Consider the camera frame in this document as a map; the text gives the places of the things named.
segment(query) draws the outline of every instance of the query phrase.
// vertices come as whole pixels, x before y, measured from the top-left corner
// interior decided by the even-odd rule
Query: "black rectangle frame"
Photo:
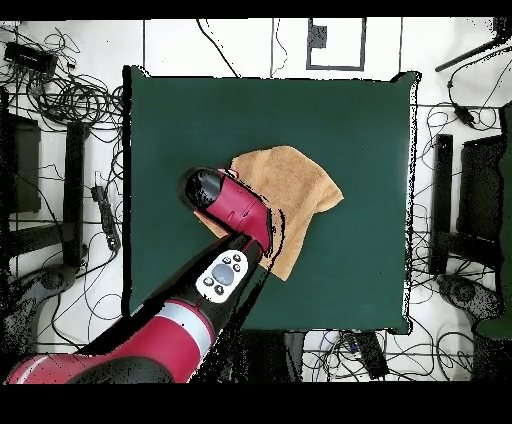
[[[11,231],[11,257],[63,242],[64,264],[79,268],[83,257],[84,142],[89,129],[82,122],[70,122],[66,135],[63,225],[44,225]]]
[[[364,72],[364,64],[366,58],[366,19],[361,18],[363,21],[361,27],[361,50],[359,56],[359,66],[324,66],[324,65],[312,65],[311,64],[311,42],[312,42],[312,30],[313,30],[313,18],[308,18],[308,42],[307,42],[307,58],[306,58],[306,70],[308,71],[354,71]]]

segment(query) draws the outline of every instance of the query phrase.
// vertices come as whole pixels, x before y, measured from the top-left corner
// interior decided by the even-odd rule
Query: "green tabletop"
[[[313,217],[290,278],[268,278],[244,327],[402,328],[415,80],[149,78],[133,67],[131,309],[215,240],[180,203],[180,175],[290,145],[345,198]]]

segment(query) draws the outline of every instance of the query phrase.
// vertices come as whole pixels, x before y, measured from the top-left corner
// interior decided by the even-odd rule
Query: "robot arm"
[[[227,174],[197,168],[184,176],[179,187],[188,206],[230,234],[192,259],[132,317],[119,320],[91,345],[74,355],[57,354],[51,359],[35,355],[21,363],[6,383],[189,380],[228,324],[240,295],[270,249],[272,230],[269,211],[261,200]],[[106,341],[117,347],[88,356]]]

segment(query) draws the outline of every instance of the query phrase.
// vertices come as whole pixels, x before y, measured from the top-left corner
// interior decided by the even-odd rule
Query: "round button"
[[[218,264],[215,265],[212,271],[213,278],[220,284],[229,286],[233,283],[235,274],[229,265]]]

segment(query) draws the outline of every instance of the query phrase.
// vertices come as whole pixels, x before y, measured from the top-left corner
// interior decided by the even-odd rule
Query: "cloth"
[[[272,252],[278,252],[281,216],[284,214],[284,241],[271,272],[286,281],[295,265],[313,215],[336,206],[343,195],[336,183],[318,164],[290,146],[245,153],[233,159],[231,169],[238,179],[268,201],[272,211]],[[226,232],[214,222],[196,214],[217,237]],[[264,256],[260,265],[268,269],[273,255]]]

